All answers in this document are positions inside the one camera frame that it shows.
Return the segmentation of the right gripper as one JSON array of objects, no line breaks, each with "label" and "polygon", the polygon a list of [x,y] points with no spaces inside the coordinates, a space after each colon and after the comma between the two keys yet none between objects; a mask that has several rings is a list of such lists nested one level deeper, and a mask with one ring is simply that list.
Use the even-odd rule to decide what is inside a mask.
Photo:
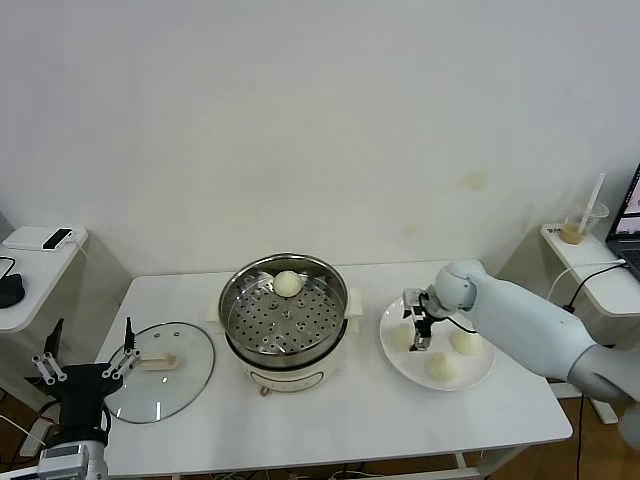
[{"label": "right gripper", "polygon": [[431,323],[443,320],[441,306],[432,300],[427,289],[409,288],[403,291],[403,319],[414,321],[414,338],[410,351],[427,351],[431,343]]}]

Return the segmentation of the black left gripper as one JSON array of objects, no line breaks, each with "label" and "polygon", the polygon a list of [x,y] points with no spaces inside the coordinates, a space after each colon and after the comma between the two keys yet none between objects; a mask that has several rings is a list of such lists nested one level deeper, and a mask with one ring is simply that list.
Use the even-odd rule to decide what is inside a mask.
[{"label": "black left gripper", "polygon": [[131,318],[126,319],[122,349],[109,362],[62,367],[57,362],[64,320],[59,319],[47,336],[41,354],[32,363],[45,383],[61,383],[57,389],[60,401],[58,440],[107,440],[112,420],[105,399],[120,389],[125,378],[139,361]]}]

